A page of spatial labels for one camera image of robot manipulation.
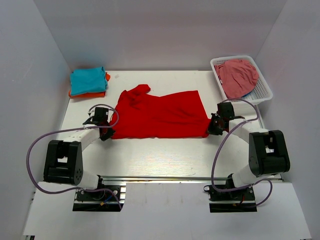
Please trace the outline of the red t-shirt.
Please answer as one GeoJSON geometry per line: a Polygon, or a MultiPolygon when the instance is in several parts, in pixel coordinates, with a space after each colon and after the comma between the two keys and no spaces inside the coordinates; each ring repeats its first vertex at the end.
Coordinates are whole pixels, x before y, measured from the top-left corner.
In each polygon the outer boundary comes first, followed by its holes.
{"type": "Polygon", "coordinates": [[[210,119],[196,90],[150,95],[147,84],[124,90],[110,121],[117,139],[206,138],[210,119]]]}

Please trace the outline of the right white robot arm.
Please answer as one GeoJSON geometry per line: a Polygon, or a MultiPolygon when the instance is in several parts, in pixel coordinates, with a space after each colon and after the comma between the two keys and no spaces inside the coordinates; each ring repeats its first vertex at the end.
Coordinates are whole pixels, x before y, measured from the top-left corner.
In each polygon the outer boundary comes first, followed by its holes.
{"type": "Polygon", "coordinates": [[[242,196],[244,189],[267,180],[270,176],[286,173],[291,167],[283,132],[254,127],[252,122],[258,119],[258,113],[256,113],[256,118],[252,119],[236,116],[229,99],[218,103],[217,112],[211,115],[207,133],[215,136],[227,133],[213,159],[211,185],[216,192],[226,193],[233,200],[242,196]],[[248,144],[248,164],[230,174],[225,181],[225,187],[219,188],[215,185],[216,163],[223,146],[231,135],[237,136],[248,144]]]}

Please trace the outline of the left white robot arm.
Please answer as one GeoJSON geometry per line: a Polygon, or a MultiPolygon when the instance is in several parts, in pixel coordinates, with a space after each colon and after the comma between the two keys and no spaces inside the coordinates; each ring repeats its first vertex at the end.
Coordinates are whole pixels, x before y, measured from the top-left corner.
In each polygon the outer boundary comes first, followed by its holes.
{"type": "Polygon", "coordinates": [[[43,180],[48,183],[67,184],[88,190],[90,196],[99,200],[105,196],[106,187],[100,177],[84,170],[83,151],[97,140],[110,139],[115,130],[110,128],[110,108],[95,106],[88,112],[84,127],[62,140],[51,140],[43,171],[43,180]]]}

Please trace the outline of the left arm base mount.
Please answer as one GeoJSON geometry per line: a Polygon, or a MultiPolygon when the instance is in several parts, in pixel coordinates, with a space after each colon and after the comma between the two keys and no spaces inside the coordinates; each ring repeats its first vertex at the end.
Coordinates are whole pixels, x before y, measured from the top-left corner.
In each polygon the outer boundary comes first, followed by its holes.
{"type": "Polygon", "coordinates": [[[119,207],[124,206],[126,196],[126,184],[117,181],[101,180],[98,184],[103,191],[88,192],[77,190],[73,212],[120,212],[119,207]]]}

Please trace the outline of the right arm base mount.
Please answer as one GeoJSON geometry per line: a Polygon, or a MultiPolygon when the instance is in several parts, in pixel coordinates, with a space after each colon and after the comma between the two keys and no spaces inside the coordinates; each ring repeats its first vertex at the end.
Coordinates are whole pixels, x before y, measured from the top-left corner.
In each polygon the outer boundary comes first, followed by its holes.
{"type": "Polygon", "coordinates": [[[257,212],[256,198],[252,187],[219,192],[212,185],[205,185],[203,191],[209,195],[210,213],[257,212]]]}

